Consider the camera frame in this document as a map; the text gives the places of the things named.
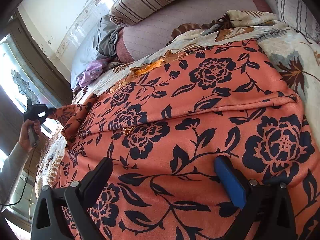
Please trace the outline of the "person's left forearm grey sleeve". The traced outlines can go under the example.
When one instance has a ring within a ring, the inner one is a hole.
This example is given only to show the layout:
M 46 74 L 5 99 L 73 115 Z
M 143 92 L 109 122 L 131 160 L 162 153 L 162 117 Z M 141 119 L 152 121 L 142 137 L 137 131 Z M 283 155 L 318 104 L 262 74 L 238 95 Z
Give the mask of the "person's left forearm grey sleeve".
M 6 208 L 5 205 L 9 204 L 28 157 L 28 152 L 17 143 L 5 159 L 0 177 L 1 211 Z

